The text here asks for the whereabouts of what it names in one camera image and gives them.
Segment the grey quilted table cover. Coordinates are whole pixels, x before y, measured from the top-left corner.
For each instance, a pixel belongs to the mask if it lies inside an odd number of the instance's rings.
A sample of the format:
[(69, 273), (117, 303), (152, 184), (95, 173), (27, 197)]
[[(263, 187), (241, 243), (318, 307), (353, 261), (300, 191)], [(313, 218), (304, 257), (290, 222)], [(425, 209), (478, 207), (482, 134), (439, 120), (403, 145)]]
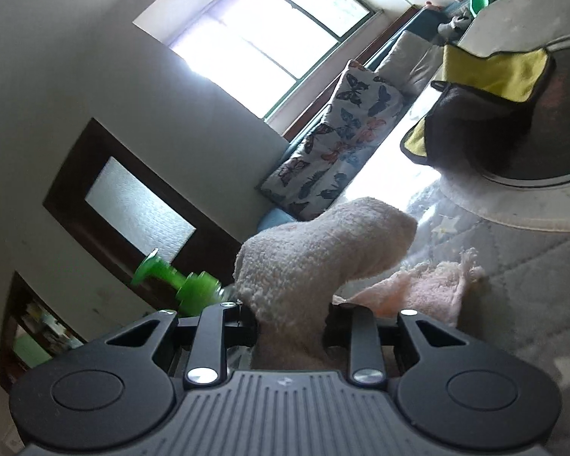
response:
[(554, 379), (563, 410), (549, 450), (570, 455), (570, 48), (562, 59), (537, 104), (534, 133), (512, 160), (512, 185), (473, 169), (442, 174), (401, 153), (401, 138), (439, 96), (427, 87), (351, 192), (418, 219), (409, 264), (476, 249), (486, 280), (465, 300), (460, 326)]

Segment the clear green soap pump bottle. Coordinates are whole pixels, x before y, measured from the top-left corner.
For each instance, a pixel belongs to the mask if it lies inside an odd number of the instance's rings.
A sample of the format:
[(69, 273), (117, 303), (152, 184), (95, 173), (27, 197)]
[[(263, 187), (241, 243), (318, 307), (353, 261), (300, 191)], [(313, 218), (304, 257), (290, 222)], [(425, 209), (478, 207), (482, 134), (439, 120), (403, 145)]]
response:
[(133, 274), (131, 284), (140, 285), (150, 278), (155, 278), (175, 289), (178, 313), (181, 316), (200, 316), (207, 307), (233, 300), (232, 284), (223, 286), (217, 278), (207, 272), (184, 276), (158, 254), (157, 248), (141, 262)]

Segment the yellow black microfiber cloth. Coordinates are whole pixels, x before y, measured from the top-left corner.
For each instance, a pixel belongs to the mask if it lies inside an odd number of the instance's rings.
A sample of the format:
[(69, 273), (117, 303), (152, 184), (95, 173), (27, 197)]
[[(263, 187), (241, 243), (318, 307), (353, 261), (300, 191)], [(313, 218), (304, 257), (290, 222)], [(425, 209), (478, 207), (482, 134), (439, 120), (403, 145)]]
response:
[(401, 138), (401, 152), (417, 165), (439, 170), (464, 160), (486, 171), (507, 168), (529, 134), (534, 107), (554, 68), (544, 47), (479, 57), (446, 45), (442, 75), (430, 83), (441, 96)]

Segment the grey plain cushion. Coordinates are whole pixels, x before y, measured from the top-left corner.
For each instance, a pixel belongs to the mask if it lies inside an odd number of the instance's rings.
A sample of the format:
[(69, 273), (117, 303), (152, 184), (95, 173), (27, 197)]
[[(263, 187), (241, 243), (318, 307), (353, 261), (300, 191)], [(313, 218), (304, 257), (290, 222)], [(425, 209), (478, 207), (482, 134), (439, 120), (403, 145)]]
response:
[(404, 31), (376, 73), (407, 99), (418, 97), (443, 62), (443, 47)]

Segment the butterfly print cushion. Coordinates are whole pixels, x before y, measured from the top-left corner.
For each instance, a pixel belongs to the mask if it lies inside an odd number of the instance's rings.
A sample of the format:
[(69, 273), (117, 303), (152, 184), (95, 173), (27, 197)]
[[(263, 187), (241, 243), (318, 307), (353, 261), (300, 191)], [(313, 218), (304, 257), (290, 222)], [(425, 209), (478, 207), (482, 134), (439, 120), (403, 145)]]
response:
[(260, 192), (298, 220), (317, 217), (390, 134), (404, 107), (398, 89), (349, 62), (320, 121), (269, 174)]

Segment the blue sofa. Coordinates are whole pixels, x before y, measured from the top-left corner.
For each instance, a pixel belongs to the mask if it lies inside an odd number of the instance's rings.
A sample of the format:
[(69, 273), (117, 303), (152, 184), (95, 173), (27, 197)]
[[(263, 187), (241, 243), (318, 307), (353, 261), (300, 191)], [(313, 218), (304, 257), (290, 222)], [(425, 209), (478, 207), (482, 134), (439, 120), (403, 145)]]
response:
[(442, 62), (444, 11), (424, 7), (366, 62), (347, 62), (317, 119), (291, 141), (258, 186), (275, 207), (259, 232), (310, 220), (345, 190), (404, 118)]

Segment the green plastic basin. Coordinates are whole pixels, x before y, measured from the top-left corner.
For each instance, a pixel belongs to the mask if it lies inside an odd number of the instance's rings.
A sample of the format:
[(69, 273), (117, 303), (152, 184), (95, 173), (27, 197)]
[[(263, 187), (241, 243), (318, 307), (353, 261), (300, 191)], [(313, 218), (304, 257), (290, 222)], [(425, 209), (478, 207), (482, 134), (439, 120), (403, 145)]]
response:
[(469, 0), (469, 11), (473, 17), (476, 17), (490, 3), (491, 0)]

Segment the dark wooden door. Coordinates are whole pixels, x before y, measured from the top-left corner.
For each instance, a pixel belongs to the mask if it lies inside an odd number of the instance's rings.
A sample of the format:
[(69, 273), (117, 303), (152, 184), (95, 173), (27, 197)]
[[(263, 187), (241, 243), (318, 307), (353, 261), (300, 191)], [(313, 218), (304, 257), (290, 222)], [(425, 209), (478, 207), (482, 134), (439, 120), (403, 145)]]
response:
[(0, 383), (179, 302), (133, 280), (149, 253), (231, 282), (239, 242), (90, 120), (68, 146), (16, 137), (5, 159), (9, 272)]

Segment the pink terry towel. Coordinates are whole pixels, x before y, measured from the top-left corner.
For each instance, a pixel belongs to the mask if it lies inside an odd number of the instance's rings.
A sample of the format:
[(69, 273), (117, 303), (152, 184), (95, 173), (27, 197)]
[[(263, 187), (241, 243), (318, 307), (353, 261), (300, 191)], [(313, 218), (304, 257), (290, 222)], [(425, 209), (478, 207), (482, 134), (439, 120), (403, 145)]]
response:
[[(250, 366), (265, 371), (338, 369), (342, 353), (322, 345), (331, 305), (344, 304), (339, 289), (395, 268), (407, 254), (417, 221), (373, 198), (337, 205), (310, 221), (268, 228), (247, 240), (233, 278), (237, 298), (259, 323)], [(413, 309), (450, 326), (464, 296), (484, 278), (474, 249), (457, 261), (430, 261), (357, 292), (350, 305), (393, 318)]]

